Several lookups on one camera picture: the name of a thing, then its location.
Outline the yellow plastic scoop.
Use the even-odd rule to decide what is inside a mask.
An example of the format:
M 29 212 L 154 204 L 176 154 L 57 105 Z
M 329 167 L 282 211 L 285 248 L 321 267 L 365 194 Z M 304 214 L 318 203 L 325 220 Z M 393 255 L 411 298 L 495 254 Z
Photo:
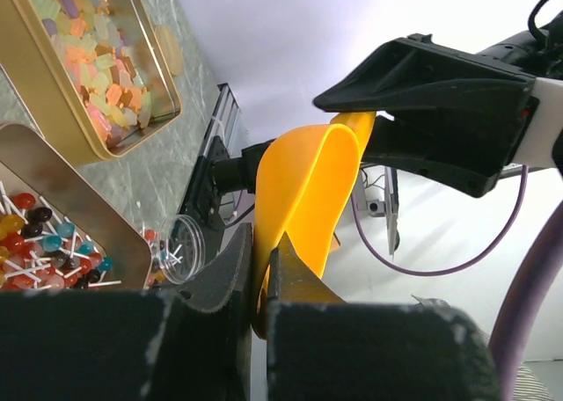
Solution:
M 316 277 L 323 276 L 375 123 L 373 112 L 339 113 L 328 124 L 281 135 L 261 158 L 252 253 L 252 328 L 259 338 L 267 336 L 271 252 L 288 237 L 299 259 Z

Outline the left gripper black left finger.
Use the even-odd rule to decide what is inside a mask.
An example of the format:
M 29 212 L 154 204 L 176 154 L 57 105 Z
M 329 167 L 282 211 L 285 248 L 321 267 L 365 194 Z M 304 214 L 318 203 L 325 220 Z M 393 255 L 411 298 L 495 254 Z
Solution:
M 4 400 L 246 400 L 252 227 L 161 290 L 6 291 Z

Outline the clear glass jar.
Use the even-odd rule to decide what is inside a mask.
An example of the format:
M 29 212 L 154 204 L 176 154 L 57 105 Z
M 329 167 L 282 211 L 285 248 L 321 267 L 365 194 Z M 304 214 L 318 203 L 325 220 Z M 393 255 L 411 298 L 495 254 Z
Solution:
M 146 288 L 184 284 L 204 267 L 204 236 L 189 215 L 169 216 L 157 229 L 143 226 L 141 236 L 151 256 Z

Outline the yellow tin of popsicle candies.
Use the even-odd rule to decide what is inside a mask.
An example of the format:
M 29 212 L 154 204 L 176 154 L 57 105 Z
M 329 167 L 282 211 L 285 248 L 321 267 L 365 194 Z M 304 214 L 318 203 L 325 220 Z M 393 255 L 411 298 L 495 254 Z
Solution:
M 73 165 L 122 157 L 181 112 L 143 0 L 1 0 L 1 64 Z

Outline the round wooden jar lid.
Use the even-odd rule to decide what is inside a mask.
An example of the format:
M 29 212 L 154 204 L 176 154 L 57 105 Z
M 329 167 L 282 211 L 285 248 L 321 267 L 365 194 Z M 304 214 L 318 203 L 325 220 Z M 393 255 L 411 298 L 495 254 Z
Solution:
M 155 26 L 155 35 L 171 74 L 175 77 L 181 76 L 185 62 L 176 35 L 166 25 Z

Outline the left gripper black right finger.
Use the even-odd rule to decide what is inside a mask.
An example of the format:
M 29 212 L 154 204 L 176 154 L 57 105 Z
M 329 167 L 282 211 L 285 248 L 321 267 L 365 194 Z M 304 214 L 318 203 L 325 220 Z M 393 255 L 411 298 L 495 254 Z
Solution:
M 272 400 L 498 400 L 478 327 L 461 310 L 346 303 L 288 237 L 270 256 L 267 394 Z

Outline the gold tin of lollipops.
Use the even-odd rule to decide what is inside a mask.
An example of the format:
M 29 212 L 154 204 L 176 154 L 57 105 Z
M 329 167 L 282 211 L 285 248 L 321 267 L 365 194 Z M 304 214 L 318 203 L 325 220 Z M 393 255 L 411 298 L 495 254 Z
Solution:
M 1 288 L 141 289 L 148 244 L 38 133 L 1 126 Z

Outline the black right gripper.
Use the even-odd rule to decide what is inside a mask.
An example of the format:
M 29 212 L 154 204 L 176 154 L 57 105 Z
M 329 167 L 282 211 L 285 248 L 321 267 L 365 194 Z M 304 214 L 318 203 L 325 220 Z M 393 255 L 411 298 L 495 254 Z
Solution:
M 325 112 L 461 109 L 463 98 L 506 91 L 520 98 L 535 76 L 562 75 L 562 12 L 477 55 L 435 44 L 415 34 L 388 41 L 345 78 L 313 99 Z M 480 198 L 492 191 L 533 119 L 478 114 L 395 113 L 376 118 L 362 160 L 431 179 Z

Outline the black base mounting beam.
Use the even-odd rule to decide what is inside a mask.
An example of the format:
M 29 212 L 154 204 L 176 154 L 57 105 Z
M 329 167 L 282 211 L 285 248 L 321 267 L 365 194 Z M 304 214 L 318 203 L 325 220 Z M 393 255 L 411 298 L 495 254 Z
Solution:
M 226 230 L 254 210 L 244 202 L 256 191 L 257 170 L 270 141 L 249 145 L 243 115 L 227 83 L 219 84 L 219 97 L 204 134 L 199 155 L 179 213 L 203 226 Z

